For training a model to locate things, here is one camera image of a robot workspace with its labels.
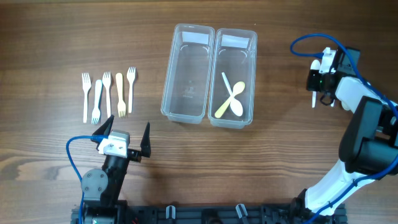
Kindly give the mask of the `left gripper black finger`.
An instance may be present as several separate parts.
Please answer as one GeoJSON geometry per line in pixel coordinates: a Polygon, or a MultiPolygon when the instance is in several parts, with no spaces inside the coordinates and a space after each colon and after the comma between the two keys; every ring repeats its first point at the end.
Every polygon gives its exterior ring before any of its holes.
{"type": "Polygon", "coordinates": [[[147,123],[141,143],[141,156],[142,157],[150,157],[151,155],[151,146],[150,146],[150,122],[147,123]]]}
{"type": "Polygon", "coordinates": [[[111,115],[93,134],[91,140],[100,143],[104,137],[108,137],[114,121],[114,115],[111,115]]]}

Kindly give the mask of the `yellow plastic spoon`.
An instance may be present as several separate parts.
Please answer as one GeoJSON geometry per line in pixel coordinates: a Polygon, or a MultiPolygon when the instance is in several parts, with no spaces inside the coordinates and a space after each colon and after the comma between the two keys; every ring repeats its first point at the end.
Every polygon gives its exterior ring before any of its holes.
{"type": "Polygon", "coordinates": [[[242,93],[244,89],[245,83],[237,82],[233,87],[232,95],[230,95],[230,97],[215,112],[215,118],[221,118],[226,109],[229,107],[231,100],[235,98],[236,95],[242,93]]]}

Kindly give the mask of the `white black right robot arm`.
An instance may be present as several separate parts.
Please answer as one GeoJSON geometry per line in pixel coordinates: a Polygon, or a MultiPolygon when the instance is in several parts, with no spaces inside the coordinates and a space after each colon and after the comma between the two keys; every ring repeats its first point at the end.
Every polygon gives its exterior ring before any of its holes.
{"type": "Polygon", "coordinates": [[[314,60],[307,90],[340,101],[353,113],[341,139],[339,159],[319,183],[305,191],[305,209],[332,215],[342,202],[361,187],[378,179],[397,157],[397,117],[391,106],[354,73],[360,51],[348,48],[323,50],[314,60]]]}

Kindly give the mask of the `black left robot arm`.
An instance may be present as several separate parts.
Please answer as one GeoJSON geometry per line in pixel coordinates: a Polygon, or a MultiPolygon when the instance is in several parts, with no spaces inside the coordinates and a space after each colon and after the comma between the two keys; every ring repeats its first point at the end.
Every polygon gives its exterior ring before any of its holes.
{"type": "Polygon", "coordinates": [[[106,156],[100,169],[89,170],[81,179],[83,193],[77,223],[132,223],[132,215],[119,194],[131,161],[140,162],[150,157],[150,123],[140,143],[141,149],[130,149],[128,132],[112,128],[110,116],[90,137],[97,143],[99,154],[106,156]]]}

